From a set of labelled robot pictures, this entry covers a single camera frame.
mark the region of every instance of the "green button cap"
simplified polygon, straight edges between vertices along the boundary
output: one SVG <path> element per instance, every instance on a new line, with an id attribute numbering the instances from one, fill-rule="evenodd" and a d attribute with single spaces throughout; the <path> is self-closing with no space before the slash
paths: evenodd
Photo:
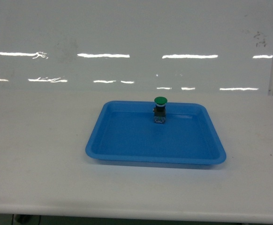
<path id="1" fill-rule="evenodd" d="M 158 105 L 164 105 L 165 103 L 167 103 L 167 99 L 165 97 L 156 97 L 154 99 L 154 102 Z"/>

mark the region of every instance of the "floor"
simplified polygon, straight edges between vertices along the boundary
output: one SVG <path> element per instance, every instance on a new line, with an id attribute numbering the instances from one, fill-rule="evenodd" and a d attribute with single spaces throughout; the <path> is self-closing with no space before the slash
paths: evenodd
<path id="1" fill-rule="evenodd" d="M 20 225 L 13 220 L 14 215 L 0 214 L 0 225 Z M 242 225 L 240 223 L 214 223 L 190 221 L 159 221 L 83 217 L 32 216 L 26 225 Z"/>

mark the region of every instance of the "blue plastic tray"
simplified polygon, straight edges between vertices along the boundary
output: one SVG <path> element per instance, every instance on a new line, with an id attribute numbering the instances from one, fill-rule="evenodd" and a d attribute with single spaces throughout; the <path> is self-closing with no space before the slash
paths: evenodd
<path id="1" fill-rule="evenodd" d="M 207 110 L 167 103 L 165 124 L 153 122 L 154 102 L 111 101 L 103 106 L 85 151 L 103 160 L 213 165 L 226 154 Z"/>

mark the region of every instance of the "white wall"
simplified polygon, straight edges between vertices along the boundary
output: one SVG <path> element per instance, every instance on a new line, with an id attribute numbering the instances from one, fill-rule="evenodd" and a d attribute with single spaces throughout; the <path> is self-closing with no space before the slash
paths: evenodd
<path id="1" fill-rule="evenodd" d="M 0 90 L 267 95 L 272 59 L 252 57 L 273 55 L 273 0 L 0 0 L 0 53 Z"/>

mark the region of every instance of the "white table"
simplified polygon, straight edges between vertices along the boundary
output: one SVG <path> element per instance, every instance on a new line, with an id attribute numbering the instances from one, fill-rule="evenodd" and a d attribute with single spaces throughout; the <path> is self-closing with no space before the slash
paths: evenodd
<path id="1" fill-rule="evenodd" d="M 207 108 L 227 153 L 211 168 L 85 154 L 105 102 L 156 95 L 0 91 L 0 213 L 273 223 L 273 97 L 166 94 Z"/>

